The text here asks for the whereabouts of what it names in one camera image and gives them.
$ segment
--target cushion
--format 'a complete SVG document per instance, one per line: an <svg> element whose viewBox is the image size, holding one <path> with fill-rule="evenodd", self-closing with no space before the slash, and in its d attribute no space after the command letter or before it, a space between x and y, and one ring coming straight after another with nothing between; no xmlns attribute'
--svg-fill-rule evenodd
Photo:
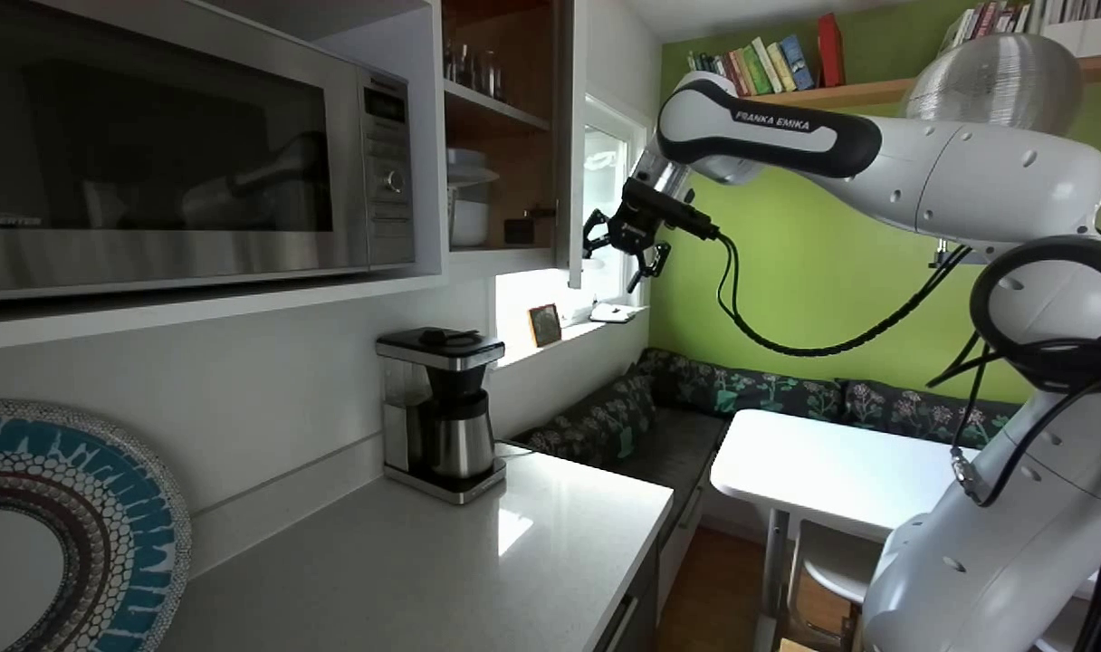
<svg viewBox="0 0 1101 652"><path fill-rule="evenodd" d="M590 466L615 466L635 455L635 447L651 430L651 420L651 380L630 373L536 428L526 447Z"/></svg>
<svg viewBox="0 0 1101 652"><path fill-rule="evenodd" d="M928 392L909 392L872 380L843 380L839 424L954 442L963 407L966 407L963 400L944 400L944 396L928 396ZM1014 414L1018 407L1012 401L979 400L961 442L986 447Z"/></svg>
<svg viewBox="0 0 1101 652"><path fill-rule="evenodd" d="M839 407L837 380L780 378L756 371L728 371L683 354L654 362L654 401L730 415L738 409L774 409L832 420Z"/></svg>

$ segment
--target wooden shelf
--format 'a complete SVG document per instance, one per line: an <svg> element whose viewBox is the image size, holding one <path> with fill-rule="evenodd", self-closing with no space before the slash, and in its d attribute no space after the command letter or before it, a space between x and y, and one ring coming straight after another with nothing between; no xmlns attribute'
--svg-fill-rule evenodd
<svg viewBox="0 0 1101 652"><path fill-rule="evenodd" d="M1101 83L1101 59L1081 63L1085 83ZM849 86L815 86L803 94L764 94L753 100L772 104L803 104L803 110L843 110L843 104L879 104L879 100L903 100L914 86L909 80L878 80L878 83L849 83Z"/></svg>
<svg viewBox="0 0 1101 652"><path fill-rule="evenodd" d="M505 121L534 125L534 130L551 130L547 121L534 117L534 113L520 113L517 104L495 100L489 94L478 94L473 86L464 86L464 83L452 83L452 80L444 80L444 100L473 104L473 110L484 110L493 117L505 117Z"/></svg>

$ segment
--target microwave window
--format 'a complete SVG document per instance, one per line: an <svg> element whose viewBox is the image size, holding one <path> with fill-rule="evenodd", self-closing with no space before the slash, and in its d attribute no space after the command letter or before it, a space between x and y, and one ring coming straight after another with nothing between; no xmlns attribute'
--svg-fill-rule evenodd
<svg viewBox="0 0 1101 652"><path fill-rule="evenodd" d="M0 3L0 227L331 233L326 99Z"/></svg>

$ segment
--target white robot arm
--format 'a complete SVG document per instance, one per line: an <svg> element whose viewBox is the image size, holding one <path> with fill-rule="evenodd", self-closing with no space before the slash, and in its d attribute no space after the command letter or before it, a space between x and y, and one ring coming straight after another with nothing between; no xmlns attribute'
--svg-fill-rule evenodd
<svg viewBox="0 0 1101 652"><path fill-rule="evenodd" d="M861 647L1027 647L1101 565L1101 151L989 124L756 104L716 77L689 77L619 215L590 216L587 233L606 237L587 237L587 251L611 243L659 275L659 223L726 240L676 198L683 170L728 186L756 164L989 261L973 327L1040 392L973 464L961 461L963 486L886 538Z"/></svg>

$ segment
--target microwave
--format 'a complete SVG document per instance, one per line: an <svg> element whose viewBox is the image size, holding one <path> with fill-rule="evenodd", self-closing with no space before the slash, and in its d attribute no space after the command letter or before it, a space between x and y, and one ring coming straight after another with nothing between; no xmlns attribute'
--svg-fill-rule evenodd
<svg viewBox="0 0 1101 652"><path fill-rule="evenodd" d="M0 299L414 264L407 83L193 0L0 0Z"/></svg>

